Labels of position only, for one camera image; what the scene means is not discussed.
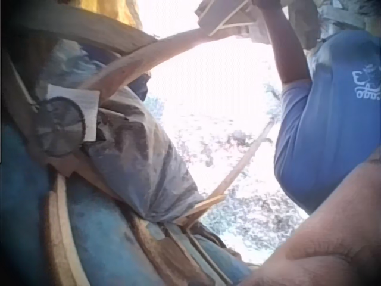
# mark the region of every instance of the white label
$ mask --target white label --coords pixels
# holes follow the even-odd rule
[[[81,108],[85,117],[86,132],[83,141],[93,142],[96,139],[96,115],[98,114],[100,94],[99,91],[86,91],[48,85],[46,98],[50,100],[54,97],[66,97],[73,100]]]

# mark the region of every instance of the round black object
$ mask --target round black object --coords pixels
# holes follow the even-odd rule
[[[37,144],[52,157],[61,157],[79,149],[85,137],[82,110],[65,97],[40,102],[34,126]]]

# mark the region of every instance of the hand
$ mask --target hand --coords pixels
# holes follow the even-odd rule
[[[280,0],[251,0],[254,6],[261,10],[282,9]]]
[[[381,285],[381,147],[240,286]]]

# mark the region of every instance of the bright sky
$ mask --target bright sky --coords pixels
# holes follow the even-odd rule
[[[164,38],[198,28],[194,11],[200,1],[138,0],[144,31]],[[230,128],[259,135],[269,119],[264,83],[280,90],[271,47],[252,43],[250,39],[228,38],[200,45],[160,64],[151,73],[149,92],[165,102],[162,117],[165,131],[173,141],[181,134],[192,154],[199,154],[200,140],[208,142],[204,134],[218,136],[232,131],[227,130],[227,121]],[[195,125],[200,125],[202,132],[194,132]],[[279,125],[271,132],[274,141],[278,130]],[[226,156],[215,152],[212,167],[204,163],[189,166],[201,193],[210,193],[234,166],[235,161]],[[250,196],[251,189],[266,192],[280,188],[273,175],[273,156],[273,147],[261,146],[250,172],[262,183],[245,188],[248,193],[239,194],[241,197]],[[270,255],[268,251],[261,254],[248,251],[242,244],[243,238],[232,232],[221,237],[245,261],[261,263]]]

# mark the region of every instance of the sleeve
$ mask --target sleeve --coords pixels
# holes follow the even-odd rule
[[[310,80],[300,80],[290,83],[282,92],[282,121],[274,157],[275,177],[281,185],[282,172],[287,158],[292,156],[299,123],[304,113],[311,87],[312,83]]]

